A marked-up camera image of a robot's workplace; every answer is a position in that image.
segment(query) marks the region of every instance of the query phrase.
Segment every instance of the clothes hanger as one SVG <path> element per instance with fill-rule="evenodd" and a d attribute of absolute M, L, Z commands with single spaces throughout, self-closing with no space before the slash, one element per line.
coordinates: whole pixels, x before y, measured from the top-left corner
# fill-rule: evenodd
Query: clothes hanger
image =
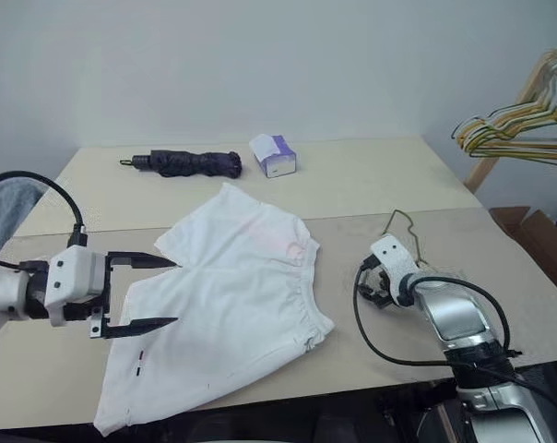
<path fill-rule="evenodd" d="M 531 130 L 540 126 L 556 125 L 557 121 L 549 120 L 544 123 L 537 122 L 533 126 L 529 126 L 526 130 Z M 549 164 L 557 164 L 556 162 L 548 162 L 547 160 L 557 161 L 557 144 L 548 143 L 557 141 L 557 139 L 547 140 L 539 138 L 528 138 L 527 141 L 504 141 L 497 135 L 488 136 L 488 139 L 478 141 L 478 145 L 467 144 L 465 150 L 472 157 L 512 157 L 523 160 L 531 160 L 537 162 L 545 162 Z"/>
<path fill-rule="evenodd" d="M 493 122 L 487 119 L 479 119 L 475 125 L 471 124 L 469 126 L 470 132 L 462 143 L 463 149 L 467 152 L 472 152 L 480 145 L 494 141 L 497 138 L 512 139 L 526 130 L 557 125 L 557 62 L 550 66 L 550 71 L 551 78 L 548 85 L 540 92 L 535 102 L 496 110 L 492 113 L 496 115 L 496 119 Z M 530 113 L 533 110 L 540 111 L 522 115 L 523 112 Z"/>
<path fill-rule="evenodd" d="M 527 77 L 527 81 L 523 88 L 520 90 L 516 96 L 516 103 L 526 103 L 535 101 L 539 97 L 539 92 L 545 88 L 549 78 L 551 77 L 549 72 L 549 67 L 551 64 L 557 61 L 557 49 L 550 49 L 545 52 L 533 66 L 530 74 Z M 469 152 L 468 155 L 476 157 L 484 155 L 479 155 L 476 151 Z M 492 171 L 495 164 L 500 160 L 499 156 L 494 156 L 493 152 L 484 152 L 487 158 L 481 158 L 471 169 L 468 177 L 465 179 L 464 184 L 466 188 L 471 192 L 476 192 L 481 186 L 487 175 Z M 527 159 L 534 162 L 546 162 L 542 159 Z"/>

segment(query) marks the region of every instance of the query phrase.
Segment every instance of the white wall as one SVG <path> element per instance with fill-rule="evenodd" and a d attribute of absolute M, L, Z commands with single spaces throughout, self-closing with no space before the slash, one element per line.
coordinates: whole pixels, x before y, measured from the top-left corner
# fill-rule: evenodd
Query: white wall
<path fill-rule="evenodd" d="M 557 0 L 0 0 L 0 171 L 77 147 L 423 134 L 511 103 Z M 557 215 L 557 169 L 502 160 L 478 197 Z"/>

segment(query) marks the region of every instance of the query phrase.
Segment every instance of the table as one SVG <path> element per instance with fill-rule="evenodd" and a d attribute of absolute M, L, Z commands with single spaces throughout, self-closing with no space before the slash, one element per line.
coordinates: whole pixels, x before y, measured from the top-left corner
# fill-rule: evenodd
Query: table
<path fill-rule="evenodd" d="M 88 148 L 80 150 L 57 182 L 75 198 L 89 232 L 173 226 L 231 181 L 254 198 L 303 219 L 384 214 L 403 210 L 480 208 L 421 138 L 291 143 L 296 174 L 267 179 L 247 143 L 213 146 Z M 151 149 L 191 152 L 234 150 L 243 174 L 162 178 L 119 164 Z M 68 233 L 72 216 L 54 192 L 45 194 L 17 236 Z"/>
<path fill-rule="evenodd" d="M 257 166 L 243 147 L 235 147 L 246 165 L 243 179 L 235 184 L 264 201 L 283 203 L 283 209 L 305 218 L 321 245 L 315 298 L 336 328 L 312 352 L 203 408 L 450 375 L 444 368 L 391 365 L 371 353 L 356 329 L 351 308 L 354 274 L 394 207 L 411 212 L 424 256 L 435 267 L 457 271 L 498 298 L 512 327 L 514 347 L 525 351 L 515 361 L 517 365 L 557 360 L 557 288 L 419 138 L 293 145 L 301 154 L 302 170 L 273 180 L 255 172 Z M 198 151 L 199 147 L 189 150 Z M 221 179 L 170 180 L 119 168 L 118 159 L 123 155 L 146 151 L 149 148 L 81 150 L 60 176 L 58 181 L 90 214 L 89 247 L 102 252 L 157 253 L 153 243 L 165 228 L 219 189 Z M 416 164 L 412 159 L 421 161 Z M 96 167 L 88 178 L 91 163 Z M 333 174 L 339 164 L 343 164 L 340 171 L 347 171 L 341 176 Z M 57 201 L 46 195 L 0 258 L 47 259 L 63 250 L 71 216 Z M 397 221 L 394 233 L 411 246 L 405 227 L 403 220 Z M 115 321 L 128 285 L 157 272 L 160 270 L 116 269 Z M 440 357 L 433 331 L 417 310 L 390 306 L 379 311 L 361 301 L 361 311 L 371 337 L 387 353 L 413 359 Z M 498 326 L 496 317 L 492 322 Z M 88 328 L 86 322 L 55 329 L 47 321 L 30 321 L 11 322 L 2 329 L 0 428 L 93 420 L 110 344 L 90 340 Z"/>
<path fill-rule="evenodd" d="M 462 272 L 498 298 L 510 321 L 513 346 L 525 352 L 515 360 L 517 365 L 557 360 L 557 288 L 485 210 L 437 210 L 411 215 L 424 255 L 431 264 Z M 444 368 L 391 365 L 371 353 L 356 329 L 350 301 L 354 274 L 387 218 L 369 215 L 306 221 L 321 245 L 316 262 L 315 298 L 322 312 L 335 321 L 336 328 L 324 343 L 304 357 L 205 407 L 389 386 L 450 375 Z M 152 245 L 163 232 L 158 229 L 95 233 L 89 237 L 89 246 L 104 252 L 129 248 L 157 252 Z M 394 233 L 411 245 L 402 221 L 396 222 Z M 2 258 L 49 257 L 64 248 L 66 238 L 62 234 L 14 238 Z M 117 269 L 113 274 L 113 312 L 119 311 L 131 281 L 153 274 L 153 270 Z M 371 337 L 387 353 L 413 359 L 441 356 L 431 327 L 416 310 L 390 306 L 378 311 L 364 302 L 361 310 Z M 46 321 L 30 321 L 9 323 L 1 331 L 0 428 L 93 420 L 109 343 L 90 340 L 88 327 L 86 322 L 77 322 L 53 329 Z"/>

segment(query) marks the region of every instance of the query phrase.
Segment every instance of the tissue box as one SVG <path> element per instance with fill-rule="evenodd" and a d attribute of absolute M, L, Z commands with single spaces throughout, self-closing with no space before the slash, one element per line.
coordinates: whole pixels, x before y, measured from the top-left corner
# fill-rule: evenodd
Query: tissue box
<path fill-rule="evenodd" d="M 297 154 L 283 136 L 260 134 L 250 141 L 250 148 L 268 178 L 297 171 Z"/>

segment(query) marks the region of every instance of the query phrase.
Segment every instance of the metal hook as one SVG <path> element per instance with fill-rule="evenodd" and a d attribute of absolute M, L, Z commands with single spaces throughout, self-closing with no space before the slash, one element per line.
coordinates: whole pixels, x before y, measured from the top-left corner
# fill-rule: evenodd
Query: metal hook
<path fill-rule="evenodd" d="M 381 235 L 385 235 L 387 233 L 387 231 L 389 230 L 389 227 L 391 226 L 391 223 L 393 222 L 393 219 L 396 217 L 396 214 L 401 214 L 404 217 L 406 217 L 406 219 L 408 219 L 408 222 L 409 222 L 408 233 L 414 238 L 414 243 L 416 244 L 416 255 L 417 255 L 416 264 L 419 266 L 420 263 L 423 263 L 426 266 L 430 267 L 430 263 L 428 263 L 422 257 L 422 252 L 420 250 L 420 238 L 411 229 L 411 228 L 414 227 L 414 220 L 412 220 L 411 217 L 406 212 L 404 212 L 403 210 L 394 210 L 391 213 L 391 216 L 389 217 L 389 221 L 387 222 L 387 225 L 385 226 L 385 229 L 383 230 Z"/>
<path fill-rule="evenodd" d="M 482 120 L 482 118 L 479 115 L 473 115 L 471 118 L 468 118 L 467 120 L 463 120 L 461 123 L 457 124 L 455 126 L 455 129 L 453 129 L 453 132 L 451 133 L 451 139 L 455 139 L 456 138 L 456 132 L 457 130 L 461 127 L 461 126 L 466 126 L 467 124 L 469 124 L 472 120 Z"/>

